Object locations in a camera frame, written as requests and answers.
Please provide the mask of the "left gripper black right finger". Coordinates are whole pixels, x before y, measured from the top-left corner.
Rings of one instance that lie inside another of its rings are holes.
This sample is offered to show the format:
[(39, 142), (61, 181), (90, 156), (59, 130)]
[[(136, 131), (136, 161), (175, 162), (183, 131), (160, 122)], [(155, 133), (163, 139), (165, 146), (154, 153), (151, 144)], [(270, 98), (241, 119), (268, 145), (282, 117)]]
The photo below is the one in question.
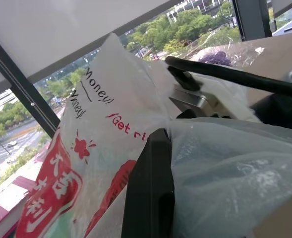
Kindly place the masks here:
[(160, 198), (159, 198), (159, 222), (160, 222), (160, 238), (171, 238), (171, 230), (173, 227), (174, 207), (175, 207), (175, 186), (171, 171), (171, 152), (172, 145), (168, 133), (165, 129), (161, 129), (163, 134), (160, 158)]

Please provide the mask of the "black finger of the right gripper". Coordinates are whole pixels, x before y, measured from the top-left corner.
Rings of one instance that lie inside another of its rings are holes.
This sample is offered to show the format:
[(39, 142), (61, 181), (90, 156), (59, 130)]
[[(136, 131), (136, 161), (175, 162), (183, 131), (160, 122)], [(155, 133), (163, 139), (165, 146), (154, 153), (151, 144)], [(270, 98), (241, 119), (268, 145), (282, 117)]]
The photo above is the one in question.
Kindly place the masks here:
[(183, 89), (197, 92), (203, 86), (203, 84), (196, 81), (188, 71), (181, 70), (172, 66), (168, 66), (168, 71)]

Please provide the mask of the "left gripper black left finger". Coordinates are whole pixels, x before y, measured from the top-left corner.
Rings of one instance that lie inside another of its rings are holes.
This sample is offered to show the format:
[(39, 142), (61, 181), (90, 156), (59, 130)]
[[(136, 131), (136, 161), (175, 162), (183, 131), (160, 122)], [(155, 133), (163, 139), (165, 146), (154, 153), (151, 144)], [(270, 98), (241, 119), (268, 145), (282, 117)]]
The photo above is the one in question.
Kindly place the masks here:
[(125, 198), (122, 238), (165, 238), (162, 212), (160, 156), (164, 155), (165, 130), (150, 134), (130, 173)]

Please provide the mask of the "white red-printed plastic bag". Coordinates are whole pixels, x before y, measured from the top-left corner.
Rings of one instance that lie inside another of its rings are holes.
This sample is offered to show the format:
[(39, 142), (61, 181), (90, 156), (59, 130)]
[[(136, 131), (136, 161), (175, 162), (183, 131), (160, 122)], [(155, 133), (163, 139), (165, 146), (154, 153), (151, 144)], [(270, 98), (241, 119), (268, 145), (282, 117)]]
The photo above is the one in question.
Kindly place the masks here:
[(15, 238), (122, 238), (130, 173), (160, 128), (172, 145), (171, 238), (292, 238), (292, 129), (178, 119), (168, 66), (248, 109), (274, 93), (292, 96), (292, 82), (233, 67), (142, 60), (111, 34), (68, 99)]

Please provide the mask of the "purple toy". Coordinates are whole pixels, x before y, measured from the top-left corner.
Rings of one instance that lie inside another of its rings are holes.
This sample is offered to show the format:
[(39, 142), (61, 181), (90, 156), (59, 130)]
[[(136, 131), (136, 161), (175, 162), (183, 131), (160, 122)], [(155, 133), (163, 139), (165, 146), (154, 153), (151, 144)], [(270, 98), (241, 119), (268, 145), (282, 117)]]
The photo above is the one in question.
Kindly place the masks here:
[(214, 54), (207, 55), (204, 59), (204, 62), (225, 66), (231, 66), (232, 64), (231, 60), (228, 58), (227, 54), (224, 51), (218, 51)]

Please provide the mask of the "clear plastic bag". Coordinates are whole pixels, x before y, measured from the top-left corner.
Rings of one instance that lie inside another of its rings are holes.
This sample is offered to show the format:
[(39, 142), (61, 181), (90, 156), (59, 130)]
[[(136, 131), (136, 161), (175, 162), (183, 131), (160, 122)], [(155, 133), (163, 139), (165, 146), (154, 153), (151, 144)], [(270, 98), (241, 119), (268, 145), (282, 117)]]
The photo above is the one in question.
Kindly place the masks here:
[(185, 58), (205, 63), (204, 59), (207, 55), (218, 51), (224, 51), (231, 60), (231, 66), (227, 67), (243, 68), (251, 65), (258, 56), (264, 53), (265, 48), (242, 42), (238, 35), (228, 31), (224, 32), (224, 29), (221, 29), (202, 36), (198, 41), (197, 48)]

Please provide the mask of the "white roller blind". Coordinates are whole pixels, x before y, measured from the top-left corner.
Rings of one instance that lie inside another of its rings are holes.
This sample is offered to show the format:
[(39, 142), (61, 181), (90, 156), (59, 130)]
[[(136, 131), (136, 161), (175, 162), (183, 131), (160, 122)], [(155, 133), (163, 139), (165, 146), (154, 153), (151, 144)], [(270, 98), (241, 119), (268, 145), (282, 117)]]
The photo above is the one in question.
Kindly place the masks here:
[(35, 83), (180, 0), (0, 0), (0, 45)]

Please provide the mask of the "pink box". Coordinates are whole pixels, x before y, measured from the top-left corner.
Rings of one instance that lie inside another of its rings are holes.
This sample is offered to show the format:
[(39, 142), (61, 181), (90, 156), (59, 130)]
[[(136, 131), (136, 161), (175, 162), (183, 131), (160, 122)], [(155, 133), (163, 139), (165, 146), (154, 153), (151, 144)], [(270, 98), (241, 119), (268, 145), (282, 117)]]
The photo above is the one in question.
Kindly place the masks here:
[(0, 238), (9, 238), (13, 233), (34, 185), (33, 180), (18, 176), (0, 192)]

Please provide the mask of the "black window frame post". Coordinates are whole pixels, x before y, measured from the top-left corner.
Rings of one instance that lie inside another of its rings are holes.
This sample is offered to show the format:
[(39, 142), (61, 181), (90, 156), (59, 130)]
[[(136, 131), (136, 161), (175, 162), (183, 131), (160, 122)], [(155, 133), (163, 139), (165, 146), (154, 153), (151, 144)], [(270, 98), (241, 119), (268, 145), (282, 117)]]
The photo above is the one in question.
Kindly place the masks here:
[(272, 37), (267, 0), (232, 0), (243, 41)]
[(34, 85), (24, 76), (1, 45), (0, 73), (11, 84), (10, 89), (14, 95), (19, 99), (48, 136), (52, 138), (60, 123), (60, 119)]

